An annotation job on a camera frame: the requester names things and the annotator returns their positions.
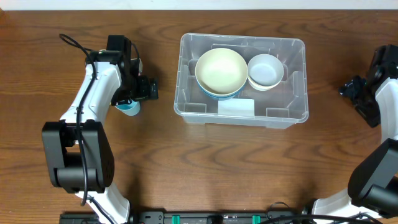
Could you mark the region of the grey small bowl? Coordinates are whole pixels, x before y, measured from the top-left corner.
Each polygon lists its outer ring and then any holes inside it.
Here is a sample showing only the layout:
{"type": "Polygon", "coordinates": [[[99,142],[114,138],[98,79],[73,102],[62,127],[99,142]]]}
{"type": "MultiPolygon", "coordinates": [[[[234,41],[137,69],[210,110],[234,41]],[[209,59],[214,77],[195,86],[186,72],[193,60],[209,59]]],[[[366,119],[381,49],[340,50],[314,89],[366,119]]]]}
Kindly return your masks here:
{"type": "Polygon", "coordinates": [[[248,75],[253,83],[272,88],[282,81],[284,67],[277,57],[259,54],[249,61],[248,75]]]}

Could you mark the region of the light blue plastic cup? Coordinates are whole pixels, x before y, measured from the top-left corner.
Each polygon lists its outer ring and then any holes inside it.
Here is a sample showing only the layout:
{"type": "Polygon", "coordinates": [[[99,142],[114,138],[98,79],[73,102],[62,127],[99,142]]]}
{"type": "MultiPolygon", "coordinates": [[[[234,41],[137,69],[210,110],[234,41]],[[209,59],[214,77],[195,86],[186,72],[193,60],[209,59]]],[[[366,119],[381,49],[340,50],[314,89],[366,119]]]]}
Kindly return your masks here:
{"type": "Polygon", "coordinates": [[[124,100],[118,102],[116,108],[128,116],[135,116],[140,112],[141,105],[138,101],[124,100]]]}

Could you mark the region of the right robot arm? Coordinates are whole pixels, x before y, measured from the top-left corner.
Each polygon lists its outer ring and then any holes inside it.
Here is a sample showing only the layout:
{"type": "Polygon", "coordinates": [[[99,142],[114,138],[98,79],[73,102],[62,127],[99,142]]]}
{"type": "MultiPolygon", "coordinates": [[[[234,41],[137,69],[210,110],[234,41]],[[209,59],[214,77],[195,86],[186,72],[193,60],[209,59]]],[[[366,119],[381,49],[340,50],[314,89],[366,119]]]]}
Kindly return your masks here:
{"type": "Polygon", "coordinates": [[[306,211],[315,223],[326,217],[355,220],[397,216],[397,46],[375,50],[366,78],[339,89],[367,124],[381,126],[381,144],[351,174],[346,189],[314,201],[306,211]]]}

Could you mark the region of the beige large bowl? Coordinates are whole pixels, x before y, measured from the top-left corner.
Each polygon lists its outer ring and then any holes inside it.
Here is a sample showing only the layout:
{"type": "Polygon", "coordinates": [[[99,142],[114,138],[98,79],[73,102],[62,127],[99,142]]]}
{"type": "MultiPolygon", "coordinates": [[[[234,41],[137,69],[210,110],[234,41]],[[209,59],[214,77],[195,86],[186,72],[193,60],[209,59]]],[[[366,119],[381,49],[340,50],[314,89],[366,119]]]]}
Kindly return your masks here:
{"type": "Polygon", "coordinates": [[[207,92],[226,96],[245,85],[248,65],[236,51],[227,48],[211,49],[198,59],[195,77],[207,92]]]}

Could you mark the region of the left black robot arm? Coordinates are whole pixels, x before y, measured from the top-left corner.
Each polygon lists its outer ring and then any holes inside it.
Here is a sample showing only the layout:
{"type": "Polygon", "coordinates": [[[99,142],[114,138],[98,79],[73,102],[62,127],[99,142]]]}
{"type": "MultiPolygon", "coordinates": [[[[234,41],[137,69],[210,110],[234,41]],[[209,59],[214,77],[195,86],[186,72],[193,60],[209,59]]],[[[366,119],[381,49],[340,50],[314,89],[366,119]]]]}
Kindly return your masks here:
{"type": "Polygon", "coordinates": [[[85,77],[69,109],[42,128],[49,178],[94,211],[66,212],[59,222],[138,223],[113,182],[114,156],[103,124],[111,106],[134,116],[142,101],[158,99],[157,80],[143,75],[140,56],[131,57],[137,47],[124,35],[109,35],[102,50],[83,47],[66,34],[59,37],[85,54],[85,77]]]}

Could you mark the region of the dark blue large bowl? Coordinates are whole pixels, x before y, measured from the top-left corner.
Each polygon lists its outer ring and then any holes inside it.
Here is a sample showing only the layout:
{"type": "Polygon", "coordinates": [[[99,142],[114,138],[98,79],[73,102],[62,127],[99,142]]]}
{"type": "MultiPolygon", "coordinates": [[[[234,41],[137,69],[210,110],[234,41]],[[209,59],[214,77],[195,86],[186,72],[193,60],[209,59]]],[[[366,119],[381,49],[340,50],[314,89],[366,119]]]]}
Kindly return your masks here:
{"type": "Polygon", "coordinates": [[[227,95],[227,96],[216,96],[214,94],[210,94],[204,90],[202,90],[202,92],[204,92],[205,95],[209,96],[210,98],[216,99],[216,100],[230,100],[232,98],[234,98],[236,95],[238,95],[239,92],[236,92],[232,95],[227,95]]]}

